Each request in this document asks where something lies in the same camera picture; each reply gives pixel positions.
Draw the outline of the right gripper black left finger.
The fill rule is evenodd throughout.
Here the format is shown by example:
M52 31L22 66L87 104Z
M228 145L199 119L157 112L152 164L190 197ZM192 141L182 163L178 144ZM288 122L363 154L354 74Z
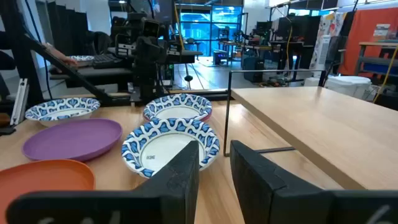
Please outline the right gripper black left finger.
M6 210L8 224L194 224L198 141L133 190L41 191Z

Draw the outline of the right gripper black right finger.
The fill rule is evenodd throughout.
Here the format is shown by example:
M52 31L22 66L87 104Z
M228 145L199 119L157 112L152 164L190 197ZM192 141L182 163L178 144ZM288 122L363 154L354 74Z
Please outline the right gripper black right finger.
M323 190L240 141L230 148L245 224L398 224L398 190Z

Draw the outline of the blue patterned paper bowl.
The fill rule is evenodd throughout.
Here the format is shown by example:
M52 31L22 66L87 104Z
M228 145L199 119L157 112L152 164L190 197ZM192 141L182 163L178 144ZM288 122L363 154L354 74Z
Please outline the blue patterned paper bowl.
M51 127L77 119L88 119L101 106L94 98L61 98L40 103L25 112L25 118Z
M206 169L216 160L220 141L208 124L195 119L149 121L127 135L121 156L131 171L149 179L191 141L198 142L200 170Z
M144 107L147 120L186 118L200 120L206 113L212 113L212 104L205 97L179 93L150 101Z
M90 67L95 57L92 55L71 55L70 58L77 63L77 67Z

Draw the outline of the purple plate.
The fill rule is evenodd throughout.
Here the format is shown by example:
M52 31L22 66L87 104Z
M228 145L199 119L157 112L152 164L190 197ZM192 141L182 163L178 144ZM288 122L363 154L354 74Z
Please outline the purple plate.
M88 161L108 152L123 133L110 119L91 118L58 124L28 139L23 154L35 161L72 159Z

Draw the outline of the orange plate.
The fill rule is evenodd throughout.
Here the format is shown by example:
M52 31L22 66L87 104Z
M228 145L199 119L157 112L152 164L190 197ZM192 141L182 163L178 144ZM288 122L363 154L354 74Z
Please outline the orange plate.
M35 161L0 170L0 224L7 224L6 209L18 196L41 190L93 190L93 171L68 160Z

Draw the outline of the raised wooden shelf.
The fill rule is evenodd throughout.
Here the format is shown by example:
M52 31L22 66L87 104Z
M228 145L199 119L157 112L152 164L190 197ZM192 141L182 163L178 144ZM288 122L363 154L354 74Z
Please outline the raised wooden shelf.
M398 189L398 111L318 86L227 89L346 189Z

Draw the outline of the black keyboard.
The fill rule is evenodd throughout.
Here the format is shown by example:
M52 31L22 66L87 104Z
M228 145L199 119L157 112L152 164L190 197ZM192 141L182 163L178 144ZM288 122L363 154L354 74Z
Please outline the black keyboard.
M123 63L123 60L115 57L113 54L95 55L92 67L95 69L117 68Z

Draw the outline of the large glass window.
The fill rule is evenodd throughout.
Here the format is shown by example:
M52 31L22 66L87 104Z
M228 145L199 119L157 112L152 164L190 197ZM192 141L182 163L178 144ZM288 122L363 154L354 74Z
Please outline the large glass window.
M193 39L203 56L212 56L220 49L220 41L232 41L242 26L242 6L179 4L181 34L184 40Z

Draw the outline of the person's hand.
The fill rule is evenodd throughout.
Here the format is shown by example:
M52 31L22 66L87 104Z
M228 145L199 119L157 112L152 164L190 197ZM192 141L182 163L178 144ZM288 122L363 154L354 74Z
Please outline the person's hand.
M67 65L71 65L73 67L77 67L77 61L67 57L66 55L64 55L63 53L61 53L60 51L58 51L54 46L52 46L49 43L43 43L43 46L46 48L46 50L48 50L54 57L58 58L59 60L63 61L64 63L66 63Z

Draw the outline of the white plastic bin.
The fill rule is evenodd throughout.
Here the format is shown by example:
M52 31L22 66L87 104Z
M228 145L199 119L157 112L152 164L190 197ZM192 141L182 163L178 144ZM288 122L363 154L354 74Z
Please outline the white plastic bin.
M366 90L371 86L371 80L358 76L330 77L325 83L325 88L335 92L362 99Z

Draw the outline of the white aluminium extrusion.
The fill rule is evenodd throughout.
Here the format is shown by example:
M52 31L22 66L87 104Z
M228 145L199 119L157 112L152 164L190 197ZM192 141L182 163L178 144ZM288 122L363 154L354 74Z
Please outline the white aluminium extrusion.
M27 78L21 78L10 120L11 126L16 126L24 120L28 94L29 81Z

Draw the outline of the orange partition curtain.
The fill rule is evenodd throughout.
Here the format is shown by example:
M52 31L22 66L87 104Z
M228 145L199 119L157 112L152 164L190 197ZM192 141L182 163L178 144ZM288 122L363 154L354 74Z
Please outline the orange partition curtain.
M378 24L390 24L390 29L396 30L398 28L398 7L359 10L355 13L339 73L354 75L361 50L359 43L375 42L373 35Z

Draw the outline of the wooden workbench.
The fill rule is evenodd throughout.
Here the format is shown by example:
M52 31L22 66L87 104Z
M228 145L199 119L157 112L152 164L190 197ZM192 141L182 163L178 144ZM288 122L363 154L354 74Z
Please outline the wooden workbench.
M360 42L360 51L358 60L354 69L354 74L358 76L360 73L375 73L378 75L387 75L398 77L398 51L394 59L384 56L367 57L365 56L366 47L380 47L382 51L395 51L398 42Z

